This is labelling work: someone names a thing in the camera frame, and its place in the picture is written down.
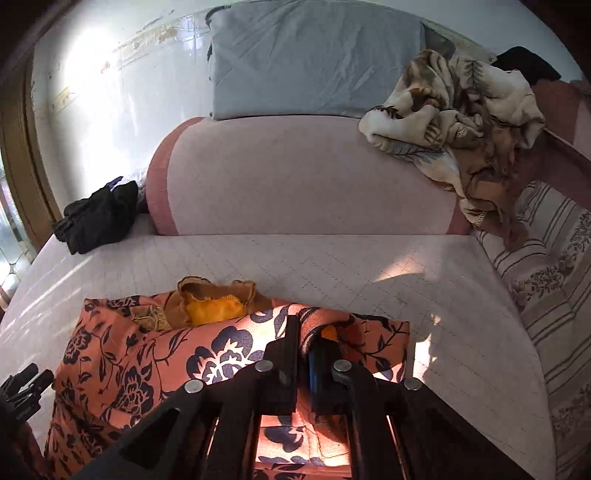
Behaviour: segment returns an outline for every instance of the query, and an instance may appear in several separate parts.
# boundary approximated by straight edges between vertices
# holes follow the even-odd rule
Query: white wall
[[[35,124],[58,205],[145,168],[173,128],[211,111],[204,11],[220,0],[83,0],[37,44]],[[518,0],[375,0],[494,53],[522,45],[564,77],[580,70]]]

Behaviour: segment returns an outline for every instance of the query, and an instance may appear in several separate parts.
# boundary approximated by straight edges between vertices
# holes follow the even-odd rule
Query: black cloth
[[[501,70],[519,70],[528,83],[534,86],[539,80],[560,80],[550,63],[524,47],[513,47],[501,53],[492,64]]]
[[[85,254],[106,244],[124,239],[137,215],[138,185],[134,181],[108,186],[94,192],[90,198],[78,200],[64,209],[64,219],[53,226],[53,233],[68,249]]]

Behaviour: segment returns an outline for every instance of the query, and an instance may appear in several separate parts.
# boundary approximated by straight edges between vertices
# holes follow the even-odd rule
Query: wooden door frame
[[[33,247],[40,251],[61,213],[37,143],[31,76],[33,51],[0,89],[0,152],[12,198]]]

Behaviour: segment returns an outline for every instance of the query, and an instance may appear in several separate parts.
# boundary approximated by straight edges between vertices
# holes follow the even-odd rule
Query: window
[[[12,199],[0,157],[0,307],[6,309],[37,256]]]

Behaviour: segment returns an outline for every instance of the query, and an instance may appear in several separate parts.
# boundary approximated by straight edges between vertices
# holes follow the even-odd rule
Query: yellow cloth
[[[226,295],[220,299],[197,300],[190,295],[185,309],[191,319],[191,325],[221,322],[246,315],[245,306],[234,295]]]

